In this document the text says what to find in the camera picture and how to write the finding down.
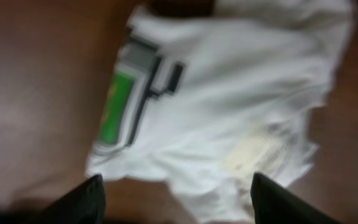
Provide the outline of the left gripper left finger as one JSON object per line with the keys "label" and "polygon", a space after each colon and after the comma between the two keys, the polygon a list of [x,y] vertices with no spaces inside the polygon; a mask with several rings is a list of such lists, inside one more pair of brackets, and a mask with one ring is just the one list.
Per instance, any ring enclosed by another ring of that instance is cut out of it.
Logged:
{"label": "left gripper left finger", "polygon": [[106,207],[101,175],[94,175],[36,217],[36,224],[102,224]]}

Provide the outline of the white printed t-shirt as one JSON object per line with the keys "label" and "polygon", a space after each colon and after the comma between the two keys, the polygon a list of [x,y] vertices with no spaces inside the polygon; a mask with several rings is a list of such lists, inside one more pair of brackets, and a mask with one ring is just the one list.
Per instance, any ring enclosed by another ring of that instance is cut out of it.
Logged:
{"label": "white printed t-shirt", "polygon": [[138,7],[86,173],[164,182],[198,223],[252,222],[252,176],[311,169],[323,106],[354,23],[343,0],[216,1],[207,17]]}

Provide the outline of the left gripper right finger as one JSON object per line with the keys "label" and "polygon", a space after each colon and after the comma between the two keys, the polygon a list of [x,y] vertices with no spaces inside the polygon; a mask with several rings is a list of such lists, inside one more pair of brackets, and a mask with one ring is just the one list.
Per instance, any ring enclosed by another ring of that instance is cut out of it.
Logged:
{"label": "left gripper right finger", "polygon": [[258,172],[250,195],[256,224],[339,224]]}

